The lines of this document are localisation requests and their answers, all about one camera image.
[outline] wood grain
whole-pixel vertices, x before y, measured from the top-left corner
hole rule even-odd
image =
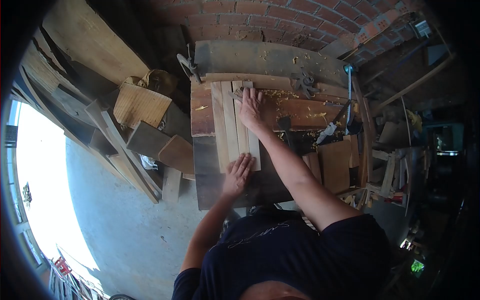
[[[174,135],[158,152],[158,160],[187,174],[195,174],[193,146],[179,135]]]
[[[243,87],[253,88],[253,82],[244,81]],[[250,155],[255,158],[251,171],[260,171],[262,169],[262,163],[260,161],[260,142],[258,141],[258,137],[250,129],[247,129],[247,134]]]
[[[239,157],[239,141],[237,137],[237,123],[235,121],[235,109],[233,98],[228,94],[232,91],[232,82],[222,81],[223,116],[225,118],[225,130],[227,132],[228,161],[235,161]]]
[[[324,187],[332,193],[343,192],[350,186],[348,160],[350,141],[340,141],[319,146]]]
[[[230,163],[228,156],[227,130],[223,112],[222,86],[220,82],[211,83],[212,86],[212,113],[215,124],[216,148],[220,172],[224,173]]]
[[[242,81],[232,81],[232,90],[236,91],[243,87]],[[237,137],[239,141],[239,153],[248,153],[250,148],[248,146],[248,130],[240,120],[240,104],[234,101],[235,106],[235,122],[237,123]]]
[[[57,1],[43,27],[72,60],[117,85],[129,76],[142,78],[149,71],[85,0]]]
[[[134,128],[140,121],[157,128],[171,102],[172,99],[167,96],[149,89],[122,84],[113,114],[121,125],[130,128]]]

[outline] wooden plank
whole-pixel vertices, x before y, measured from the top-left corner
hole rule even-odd
[[[180,181],[180,171],[174,168],[165,167],[165,170],[163,171],[162,200],[170,202],[179,201]]]
[[[322,172],[320,171],[320,163],[318,161],[318,153],[312,152],[301,157],[305,164],[312,171],[313,176],[317,178],[319,183],[322,183]]]
[[[113,109],[121,125],[133,128],[140,121],[157,128],[172,99],[133,84],[122,84]]]
[[[350,154],[350,159],[348,160],[348,167],[349,168],[357,167],[360,164],[359,145],[358,145],[357,136],[344,135],[343,139],[350,141],[351,154]]]
[[[227,133],[228,161],[235,161],[239,157],[239,141],[237,137],[237,124],[233,98],[228,94],[232,91],[232,82],[222,81],[223,116],[225,118],[225,131]]]
[[[387,169],[385,170],[384,181],[382,183],[382,188],[378,193],[382,197],[388,198],[390,195],[390,190],[392,189],[392,180],[393,174],[395,171],[395,153],[388,155]]]
[[[52,40],[72,60],[120,85],[149,68],[85,0],[57,1],[43,20]]]
[[[243,87],[243,81],[232,81],[232,90]],[[248,153],[250,148],[248,146],[248,129],[240,120],[240,105],[234,101],[235,106],[235,122],[237,123],[237,137],[239,141],[239,153]]]
[[[224,173],[228,164],[230,163],[230,160],[228,156],[227,130],[225,128],[225,117],[223,112],[222,86],[220,82],[211,83],[211,86],[218,164],[220,167],[220,172]]]
[[[324,187],[332,193],[347,190],[350,186],[348,160],[350,158],[350,141],[340,141],[317,148]]]
[[[138,122],[133,129],[127,149],[156,159],[158,152],[167,144],[170,137],[144,121]]]
[[[193,146],[181,136],[174,135],[158,152],[158,160],[180,172],[195,174]]]
[[[453,55],[449,56],[441,64],[439,64],[437,67],[435,67],[430,72],[426,73],[420,79],[418,79],[417,81],[415,81],[411,85],[407,86],[406,88],[404,88],[400,92],[396,93],[395,95],[391,96],[390,98],[388,98],[384,102],[380,103],[377,107],[375,107],[373,115],[377,116],[378,114],[380,114],[382,112],[383,107],[385,107],[386,105],[390,104],[391,102],[395,101],[396,99],[400,98],[401,96],[405,95],[406,93],[408,93],[411,90],[413,90],[414,88],[418,87],[419,85],[421,85],[425,81],[432,78],[434,75],[436,75],[438,72],[443,70],[446,66],[448,66],[455,59],[455,57],[456,57],[456,54],[453,54]]]
[[[244,81],[243,87],[253,88],[253,82]],[[260,161],[260,145],[258,137],[250,130],[247,130],[248,134],[248,148],[250,150],[250,155],[255,158],[255,163],[252,166],[252,172],[260,171],[262,169],[262,164]]]
[[[107,132],[106,135],[110,137],[112,145],[118,151],[121,160],[125,163],[127,169],[132,174],[133,179],[141,187],[142,191],[144,191],[148,198],[153,203],[157,204],[162,190],[158,184],[148,176],[137,154],[127,149],[125,140],[120,133],[120,125],[116,123],[113,111],[111,111],[111,109],[105,110],[100,107],[97,107],[97,109],[101,110],[100,114],[107,126],[102,130]]]

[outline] wooden stick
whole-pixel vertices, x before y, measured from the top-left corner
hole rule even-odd
[[[441,64],[439,64],[435,69],[431,70],[430,72],[426,73],[422,78],[418,79],[417,81],[415,81],[414,83],[412,83],[411,85],[407,86],[406,88],[404,88],[403,90],[401,90],[400,92],[396,93],[395,95],[391,96],[390,98],[388,98],[387,100],[385,100],[384,102],[380,103],[376,108],[375,108],[375,111],[373,112],[373,115],[376,116],[378,115],[381,111],[382,111],[382,108],[384,106],[386,106],[387,104],[390,104],[391,102],[393,102],[395,99],[405,95],[406,93],[410,92],[411,90],[413,90],[414,88],[418,87],[419,85],[421,85],[422,83],[424,83],[425,81],[429,80],[432,76],[434,76],[435,74],[437,74],[438,72],[440,72],[441,70],[443,70],[446,66],[448,66],[449,63],[451,63],[453,61],[453,59],[455,58],[456,54],[454,53],[452,56],[449,56],[447,59],[445,59],[444,62],[442,62]]]

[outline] metal clamp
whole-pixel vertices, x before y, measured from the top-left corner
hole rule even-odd
[[[190,44],[187,44],[187,51],[188,51],[188,59],[186,59],[180,53],[177,54],[177,59],[180,63],[181,68],[185,72],[185,75],[187,75],[188,78],[191,78],[192,76],[195,76],[195,79],[197,80],[197,82],[201,84],[202,80],[200,79],[200,75],[198,74],[197,64],[193,63],[192,57],[190,55]]]

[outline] wooden offcut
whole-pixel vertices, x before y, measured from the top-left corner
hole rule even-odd
[[[149,89],[122,84],[113,114],[118,123],[130,128],[134,128],[140,121],[156,128],[171,102],[172,99],[167,96]]]
[[[232,90],[236,91],[237,89],[243,87],[243,81],[232,81]],[[248,129],[243,125],[240,120],[240,107],[237,101],[234,101],[235,105],[235,122],[237,123],[237,137],[239,144],[239,153],[248,153],[250,148],[248,145]]]
[[[222,86],[220,82],[213,82],[211,86],[218,164],[220,172],[224,173],[227,170],[230,160],[228,157],[227,130],[225,129],[225,117],[223,112]]]
[[[330,143],[317,148],[322,168],[323,185],[332,193],[347,190],[350,186],[350,141]]]
[[[138,122],[127,142],[127,149],[136,153],[157,158],[158,152],[167,144],[170,137],[144,121]]]
[[[350,146],[351,146],[351,154],[350,154],[350,159],[348,160],[348,167],[354,168],[357,167],[360,162],[360,156],[359,156],[359,145],[358,145],[358,139],[356,135],[344,135],[343,136],[344,140],[350,141]]]
[[[130,76],[142,78],[149,71],[85,0],[57,1],[43,27],[72,60],[117,85]]]
[[[253,83],[250,81],[244,81],[243,87],[253,88]],[[262,164],[260,161],[260,145],[258,137],[248,129],[248,147],[250,149],[250,154],[255,158],[255,162],[251,168],[251,171],[260,171],[262,169]]]
[[[233,98],[228,92],[232,92],[232,82],[222,81],[223,116],[225,118],[225,130],[227,133],[228,160],[235,161],[239,157],[239,142],[237,137],[237,124],[235,121],[235,109]]]
[[[312,152],[301,157],[305,164],[312,171],[313,176],[317,178],[319,183],[322,183],[322,172],[320,171],[320,163],[318,161],[318,153]]]
[[[180,171],[165,167],[163,172],[162,200],[178,202],[181,178]]]
[[[158,161],[182,173],[195,174],[193,146],[181,136],[174,135],[158,153]]]

